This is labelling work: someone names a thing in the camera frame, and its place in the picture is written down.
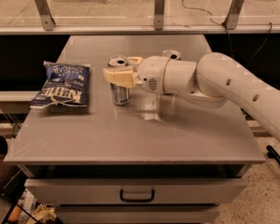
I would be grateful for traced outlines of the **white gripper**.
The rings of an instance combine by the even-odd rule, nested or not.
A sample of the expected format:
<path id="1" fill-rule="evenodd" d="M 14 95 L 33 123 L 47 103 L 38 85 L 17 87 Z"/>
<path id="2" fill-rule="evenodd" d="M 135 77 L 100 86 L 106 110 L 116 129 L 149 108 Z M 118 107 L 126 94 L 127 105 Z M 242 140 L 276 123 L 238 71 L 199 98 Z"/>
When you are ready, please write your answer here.
<path id="1" fill-rule="evenodd" d="M 128 57 L 127 66 L 136 68 L 137 73 L 132 69 L 116 70 L 106 68 L 103 70 L 105 80 L 109 83 L 123 88 L 133 89 L 136 85 L 141 85 L 146 92 L 163 93 L 163 77 L 166 64 L 170 61 L 167 57 L 151 56 Z"/>

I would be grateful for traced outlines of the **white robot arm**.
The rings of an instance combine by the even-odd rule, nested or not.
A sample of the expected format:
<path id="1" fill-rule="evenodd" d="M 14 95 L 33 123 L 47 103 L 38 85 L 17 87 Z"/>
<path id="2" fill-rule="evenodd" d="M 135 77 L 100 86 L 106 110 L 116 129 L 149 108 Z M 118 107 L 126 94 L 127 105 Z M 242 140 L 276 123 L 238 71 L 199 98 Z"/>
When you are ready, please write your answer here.
<path id="1" fill-rule="evenodd" d="M 127 65 L 106 68 L 104 77 L 127 89 L 175 94 L 193 105 L 219 108 L 231 101 L 280 143 L 280 91 L 222 53 L 206 53 L 198 62 L 132 57 Z"/>

